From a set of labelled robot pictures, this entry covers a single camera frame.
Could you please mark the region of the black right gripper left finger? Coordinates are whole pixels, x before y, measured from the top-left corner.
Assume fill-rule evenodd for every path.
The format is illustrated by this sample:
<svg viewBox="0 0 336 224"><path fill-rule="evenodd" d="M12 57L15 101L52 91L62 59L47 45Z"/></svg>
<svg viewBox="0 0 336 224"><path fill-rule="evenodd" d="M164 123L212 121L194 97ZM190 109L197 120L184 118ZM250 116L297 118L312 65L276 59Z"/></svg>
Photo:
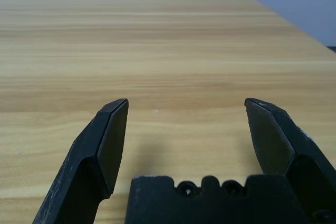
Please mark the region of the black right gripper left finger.
<svg viewBox="0 0 336 224"><path fill-rule="evenodd" d="M93 223L113 194L124 146L129 102L104 105L71 145L34 223Z"/></svg>

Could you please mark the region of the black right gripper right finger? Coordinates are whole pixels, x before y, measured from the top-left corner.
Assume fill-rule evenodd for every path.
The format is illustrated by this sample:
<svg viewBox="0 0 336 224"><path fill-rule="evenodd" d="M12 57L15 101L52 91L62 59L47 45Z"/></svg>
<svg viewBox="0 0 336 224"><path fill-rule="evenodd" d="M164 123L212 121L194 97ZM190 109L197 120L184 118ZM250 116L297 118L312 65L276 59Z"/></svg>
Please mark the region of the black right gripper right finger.
<svg viewBox="0 0 336 224"><path fill-rule="evenodd" d="M282 174L313 223L335 223L335 169L313 139L276 105L244 103L254 150L265 174Z"/></svg>

